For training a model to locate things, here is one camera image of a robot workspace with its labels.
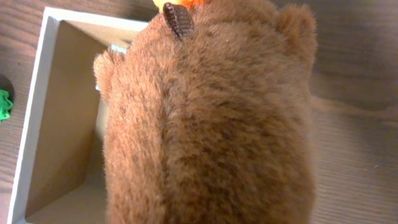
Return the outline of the brown plush toy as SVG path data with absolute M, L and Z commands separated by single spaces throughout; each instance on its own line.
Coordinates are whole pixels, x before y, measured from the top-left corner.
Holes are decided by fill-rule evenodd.
M 315 29 L 305 4 L 166 3 L 97 55 L 107 221 L 308 223 Z

